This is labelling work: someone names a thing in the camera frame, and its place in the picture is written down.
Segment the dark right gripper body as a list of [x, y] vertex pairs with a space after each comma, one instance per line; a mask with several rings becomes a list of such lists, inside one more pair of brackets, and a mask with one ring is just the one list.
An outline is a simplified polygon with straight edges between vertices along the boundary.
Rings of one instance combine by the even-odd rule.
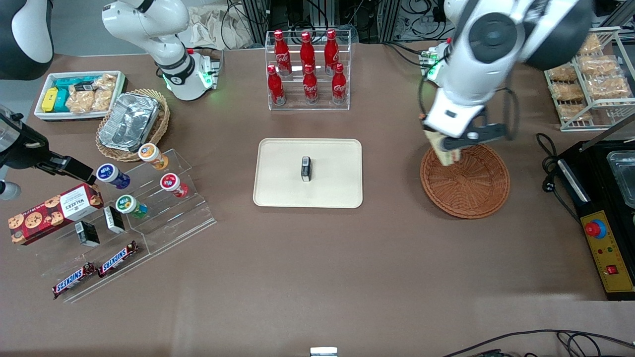
[[47, 138], [26, 125], [23, 115], [0, 107], [0, 165], [10, 169], [50, 169]]

